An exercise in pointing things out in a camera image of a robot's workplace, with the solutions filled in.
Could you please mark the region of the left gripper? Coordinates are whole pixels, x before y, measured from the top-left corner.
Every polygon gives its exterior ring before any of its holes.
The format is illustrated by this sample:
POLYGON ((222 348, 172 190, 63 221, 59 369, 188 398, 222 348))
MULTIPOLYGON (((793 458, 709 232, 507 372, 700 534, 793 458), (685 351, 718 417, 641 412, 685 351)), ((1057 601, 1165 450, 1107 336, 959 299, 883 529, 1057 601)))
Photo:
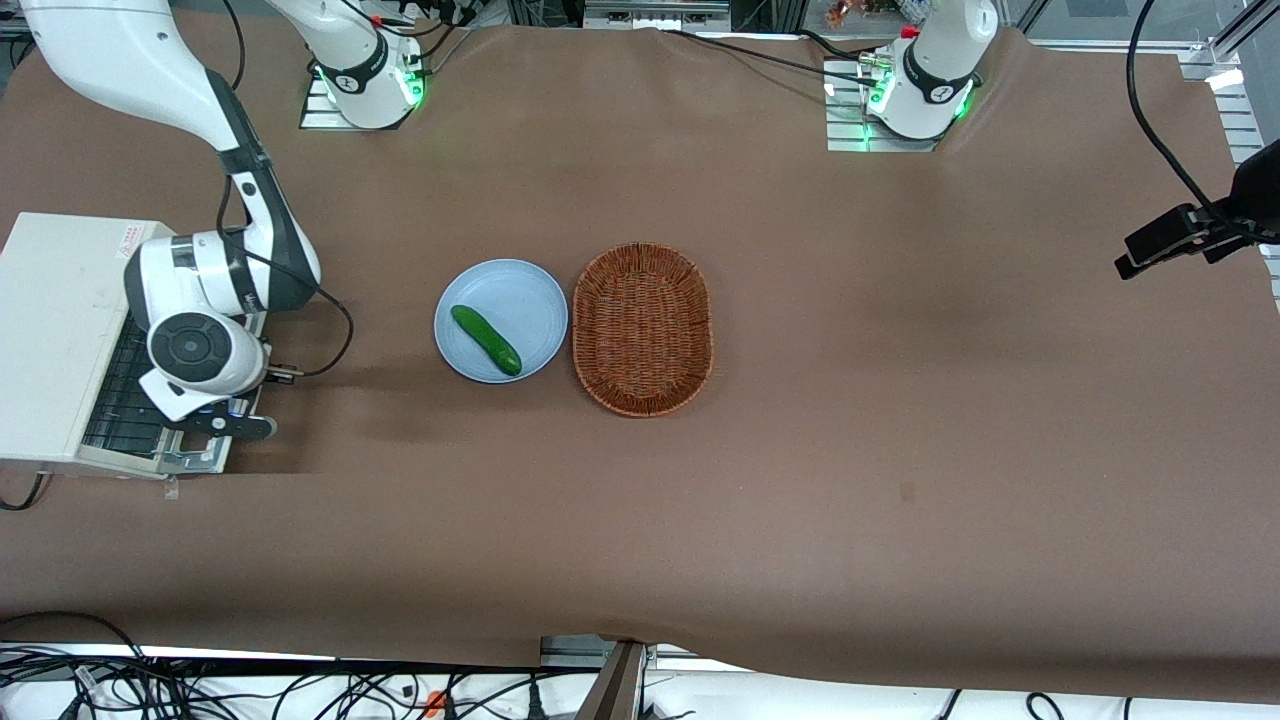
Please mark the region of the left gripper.
POLYGON ((1203 258, 1216 264, 1248 247, 1245 228, 1279 242, 1279 140, 1247 158, 1234 173, 1230 188, 1230 219, 1236 224, 1215 224, 1204 236, 1203 258))

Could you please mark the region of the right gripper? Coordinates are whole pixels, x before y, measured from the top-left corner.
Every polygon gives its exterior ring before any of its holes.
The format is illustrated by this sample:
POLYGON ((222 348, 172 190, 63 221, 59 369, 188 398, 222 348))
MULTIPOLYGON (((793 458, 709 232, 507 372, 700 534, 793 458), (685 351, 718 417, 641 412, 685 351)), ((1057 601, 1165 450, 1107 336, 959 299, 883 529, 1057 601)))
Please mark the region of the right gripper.
POLYGON ((172 383, 159 369, 146 372, 140 378, 140 386, 156 409, 169 420, 180 421, 202 407, 212 406, 224 401, 230 401, 238 395, 256 389, 266 380, 259 378, 247 389, 233 393, 210 393, 200 389, 189 389, 172 383))

